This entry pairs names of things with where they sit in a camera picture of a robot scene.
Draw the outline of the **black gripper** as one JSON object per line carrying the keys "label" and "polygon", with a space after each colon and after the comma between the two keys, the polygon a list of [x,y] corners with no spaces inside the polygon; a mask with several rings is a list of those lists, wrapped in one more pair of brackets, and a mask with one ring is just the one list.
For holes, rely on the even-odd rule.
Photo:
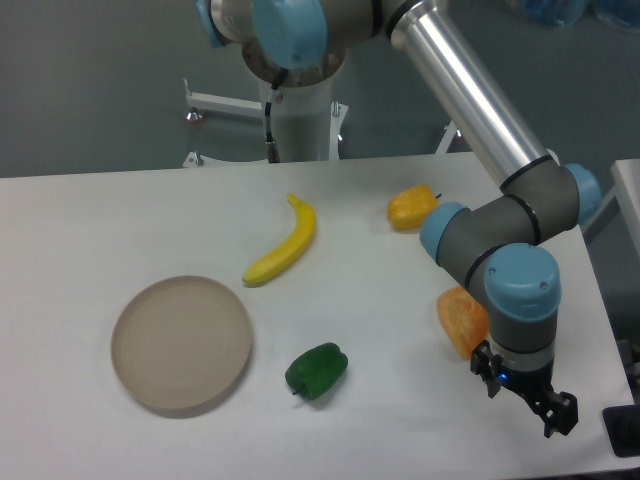
{"label": "black gripper", "polygon": [[494,398],[501,388],[519,395],[542,420],[545,438],[567,436],[579,421],[577,398],[552,389],[553,365],[552,347],[530,353],[502,347],[492,351],[488,340],[482,340],[470,358],[470,371],[486,385],[488,397]]}

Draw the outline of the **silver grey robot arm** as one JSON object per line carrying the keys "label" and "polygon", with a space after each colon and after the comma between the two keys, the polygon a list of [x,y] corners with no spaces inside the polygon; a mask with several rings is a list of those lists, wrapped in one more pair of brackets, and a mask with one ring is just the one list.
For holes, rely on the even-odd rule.
{"label": "silver grey robot arm", "polygon": [[199,1],[210,44],[238,44],[266,83],[262,108],[270,163],[314,158],[313,133],[274,118],[276,97],[330,78],[352,46],[385,36],[404,52],[500,189],[472,210],[438,206],[421,226],[433,260],[489,316],[470,367],[490,395],[522,398],[546,434],[578,421],[574,395],[552,386],[561,281],[543,243],[586,221],[601,192],[585,168],[557,164],[486,72],[442,1]]}

